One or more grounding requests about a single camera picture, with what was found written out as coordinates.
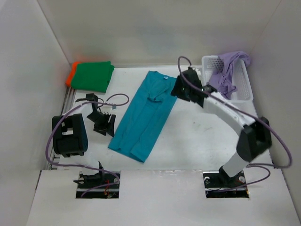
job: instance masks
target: white table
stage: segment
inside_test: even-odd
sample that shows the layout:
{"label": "white table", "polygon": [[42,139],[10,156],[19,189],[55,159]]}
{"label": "white table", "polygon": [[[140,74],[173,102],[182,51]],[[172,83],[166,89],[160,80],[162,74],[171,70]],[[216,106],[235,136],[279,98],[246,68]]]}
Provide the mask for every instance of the white table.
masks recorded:
{"label": "white table", "polygon": [[[115,93],[132,98],[146,73],[159,71],[176,77],[176,66],[116,68],[106,99]],[[86,93],[77,91],[75,99]],[[122,103],[124,97],[111,100]],[[238,105],[256,114],[252,102]],[[118,107],[117,128],[127,106]],[[145,163],[107,148],[111,137],[93,131],[86,123],[89,151],[105,169],[121,170],[117,200],[75,199],[78,169],[42,172],[28,226],[63,225],[300,225],[282,172],[271,169],[264,182],[248,186],[250,199],[206,199],[202,171],[218,170],[233,155],[237,134],[215,115],[206,114],[196,104],[177,100]],[[60,163],[69,163],[60,159]],[[271,162],[269,152],[256,162]],[[267,174],[262,169],[246,169],[246,181]]]}

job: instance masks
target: folded green cloth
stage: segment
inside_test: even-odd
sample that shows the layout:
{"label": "folded green cloth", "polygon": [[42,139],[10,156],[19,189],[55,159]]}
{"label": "folded green cloth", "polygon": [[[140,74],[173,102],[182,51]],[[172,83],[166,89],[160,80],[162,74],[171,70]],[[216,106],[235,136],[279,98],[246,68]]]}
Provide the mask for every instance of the folded green cloth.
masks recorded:
{"label": "folded green cloth", "polygon": [[71,87],[105,93],[114,68],[110,61],[78,64]]}

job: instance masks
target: white wall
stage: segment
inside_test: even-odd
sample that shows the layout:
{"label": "white wall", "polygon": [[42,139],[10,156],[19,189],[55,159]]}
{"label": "white wall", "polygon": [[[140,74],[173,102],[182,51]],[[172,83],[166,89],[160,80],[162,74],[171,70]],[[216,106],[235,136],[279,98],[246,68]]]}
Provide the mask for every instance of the white wall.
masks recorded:
{"label": "white wall", "polygon": [[0,0],[0,225],[30,212],[68,62],[36,0]]}
{"label": "white wall", "polygon": [[251,51],[280,0],[38,0],[70,62],[175,64]]}
{"label": "white wall", "polygon": [[[294,163],[284,175],[301,218],[301,0],[282,0],[251,52],[249,78],[259,114],[266,116],[292,151]],[[273,140],[271,155],[287,164],[281,145]]]}

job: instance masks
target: purple cloth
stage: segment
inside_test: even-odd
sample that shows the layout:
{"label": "purple cloth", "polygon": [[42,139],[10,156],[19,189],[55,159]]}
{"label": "purple cloth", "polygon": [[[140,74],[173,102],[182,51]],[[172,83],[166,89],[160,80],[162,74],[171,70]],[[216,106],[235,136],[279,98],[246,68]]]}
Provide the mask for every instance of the purple cloth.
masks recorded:
{"label": "purple cloth", "polygon": [[209,84],[216,88],[223,97],[231,100],[232,93],[237,91],[236,86],[232,85],[234,66],[238,59],[242,59],[246,67],[248,67],[251,63],[251,59],[250,56],[243,51],[221,54],[219,58],[224,62],[224,68],[221,71],[213,72]]}

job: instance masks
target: white plastic basket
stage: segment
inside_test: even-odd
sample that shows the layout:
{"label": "white plastic basket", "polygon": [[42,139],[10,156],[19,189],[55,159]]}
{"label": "white plastic basket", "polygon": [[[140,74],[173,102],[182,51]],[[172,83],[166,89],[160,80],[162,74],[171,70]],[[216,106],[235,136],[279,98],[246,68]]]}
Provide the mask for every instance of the white plastic basket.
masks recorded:
{"label": "white plastic basket", "polygon": [[[224,67],[223,61],[218,56],[204,56],[202,57],[202,75],[201,82],[206,85],[210,77],[215,70],[221,70]],[[246,101],[253,101],[253,93],[246,72],[246,66],[243,60],[239,59],[234,67],[234,73],[232,77],[232,84],[237,87],[237,91],[232,93],[232,103],[243,103]]]}

